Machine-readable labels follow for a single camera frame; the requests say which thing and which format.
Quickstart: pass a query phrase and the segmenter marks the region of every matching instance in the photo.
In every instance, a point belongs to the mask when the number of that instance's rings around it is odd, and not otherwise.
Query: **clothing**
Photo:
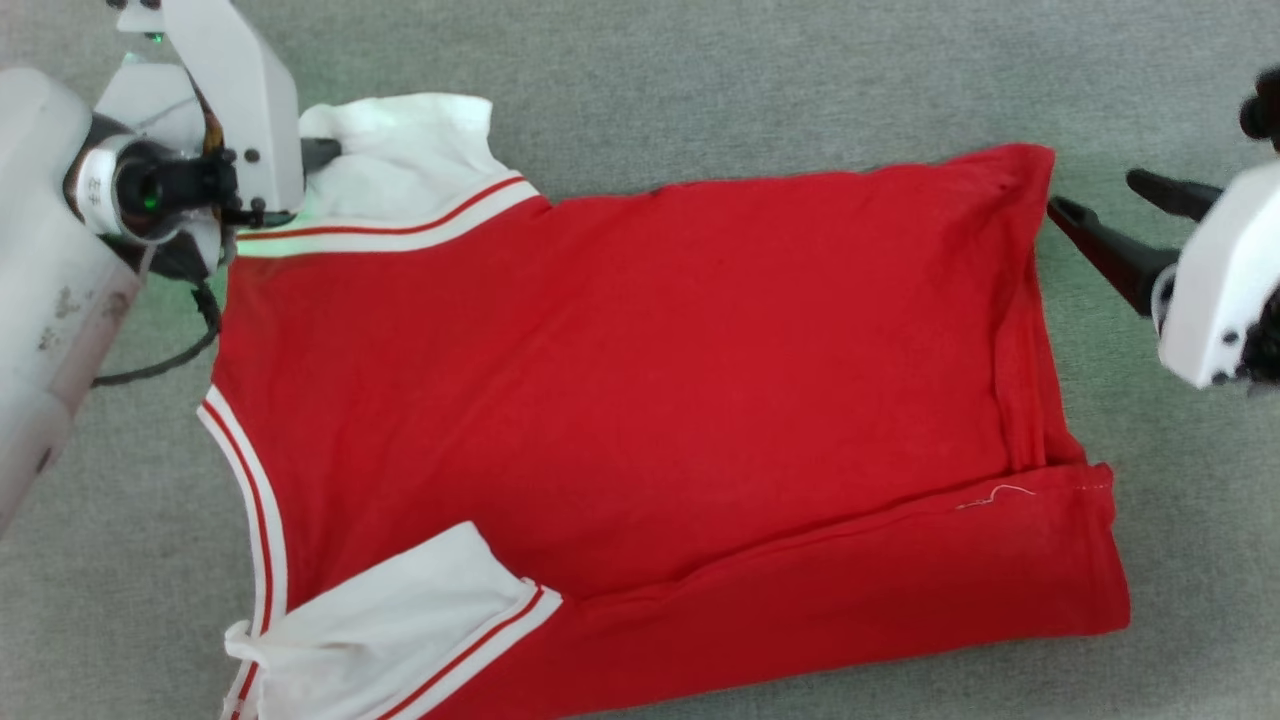
[[[241,238],[201,409],[257,568],[227,717],[559,717],[1128,624],[1036,279],[1048,149],[553,204],[489,113],[308,110],[344,155]]]

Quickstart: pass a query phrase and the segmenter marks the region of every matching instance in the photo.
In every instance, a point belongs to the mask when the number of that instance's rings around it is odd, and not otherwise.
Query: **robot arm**
[[[1263,74],[1240,124],[1280,151],[1280,69]],[[1151,316],[1160,360],[1197,388],[1231,380],[1280,386],[1280,160],[1219,190],[1135,169],[1129,187],[1161,210],[1199,223],[1187,245],[1156,250],[1064,197],[1048,215],[1129,305]]]
[[[127,64],[95,110],[0,69],[0,534],[59,456],[147,272],[202,283],[238,227],[303,201],[293,78],[230,0],[113,0],[184,67]]]

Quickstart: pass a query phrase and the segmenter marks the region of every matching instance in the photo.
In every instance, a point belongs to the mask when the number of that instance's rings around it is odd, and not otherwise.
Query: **striped trim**
[[[253,446],[236,420],[218,388],[211,388],[196,413],[230,464],[244,497],[250,523],[250,548],[253,555],[255,600],[253,635],[261,635],[287,607],[288,570],[284,555],[284,528],[275,493]],[[250,694],[257,678],[257,664],[243,662],[223,708],[223,720],[255,720],[256,703]]]
[[[419,720],[529,633],[541,626],[561,606],[561,596],[543,585],[535,587],[536,592],[527,602],[517,606],[513,614],[506,618],[498,616],[490,620],[488,628],[479,630],[479,638],[468,643],[408,697],[379,715],[378,720]]]
[[[311,225],[262,233],[242,233],[241,258],[292,258],[320,252],[410,252],[454,240],[511,208],[540,197],[518,173],[488,178],[460,193],[463,200],[443,215],[402,227],[375,220],[351,225]]]

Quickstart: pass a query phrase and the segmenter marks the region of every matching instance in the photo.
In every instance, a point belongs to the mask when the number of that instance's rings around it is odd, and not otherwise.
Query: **cable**
[[[157,378],[169,370],[191,363],[198,357],[205,348],[212,345],[215,340],[218,340],[218,333],[223,329],[223,314],[218,307],[218,296],[214,295],[214,291],[205,281],[192,281],[192,284],[196,286],[196,290],[191,291],[191,296],[196,300],[196,309],[200,310],[200,315],[205,318],[205,325],[209,328],[205,337],[200,338],[196,345],[192,345],[184,352],[180,352],[164,363],[151,365],[150,368],[142,368],[141,370],[120,373],[118,375],[102,375],[93,380],[93,387],[119,387],[137,380]]]

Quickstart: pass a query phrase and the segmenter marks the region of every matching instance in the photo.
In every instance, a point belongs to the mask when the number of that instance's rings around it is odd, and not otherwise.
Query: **gray floor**
[[[243,0],[303,102],[419,90],[497,101],[495,154],[545,192],[1056,147],[1057,190],[1175,243],[1132,164],[1225,182],[1280,63],[1271,0]],[[125,47],[96,0],[3,0],[0,61],[93,95]],[[1280,400],[1197,393],[1055,231],[1042,274],[1073,428],[1119,477],[1133,628],[695,698],[632,719],[1280,716]],[[200,332],[155,282],[111,359]],[[0,716],[212,717],[251,601],[246,520],[193,415],[210,357],[93,396],[0,542]]]

